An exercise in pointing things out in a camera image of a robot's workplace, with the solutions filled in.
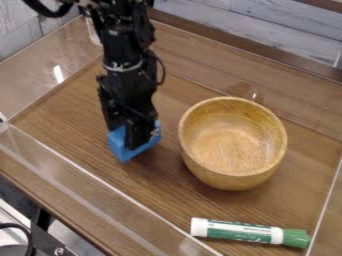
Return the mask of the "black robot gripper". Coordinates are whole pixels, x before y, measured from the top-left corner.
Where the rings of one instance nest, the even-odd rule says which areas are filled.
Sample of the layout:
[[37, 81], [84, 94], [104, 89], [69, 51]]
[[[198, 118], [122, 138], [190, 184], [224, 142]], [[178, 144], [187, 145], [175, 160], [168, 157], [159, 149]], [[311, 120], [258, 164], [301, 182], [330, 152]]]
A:
[[105, 74], [96, 76], [101, 112], [110, 131], [124, 124], [124, 145], [136, 150], [156, 133], [158, 112], [152, 95], [166, 80], [166, 67], [156, 54], [144, 55], [128, 67], [103, 58]]

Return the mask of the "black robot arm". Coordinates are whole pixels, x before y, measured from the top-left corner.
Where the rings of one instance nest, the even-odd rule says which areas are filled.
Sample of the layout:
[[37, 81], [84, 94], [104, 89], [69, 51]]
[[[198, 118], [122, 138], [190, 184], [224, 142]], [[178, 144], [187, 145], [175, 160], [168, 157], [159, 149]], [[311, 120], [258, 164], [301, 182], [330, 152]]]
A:
[[156, 133], [158, 112], [152, 96], [166, 80], [166, 66], [151, 49], [156, 41], [148, 16], [154, 0], [56, 0], [49, 9], [41, 0], [23, 0], [48, 18], [63, 17], [79, 6], [91, 18], [103, 46], [103, 68], [96, 77], [101, 111], [111, 131], [124, 130], [123, 145], [135, 150]]

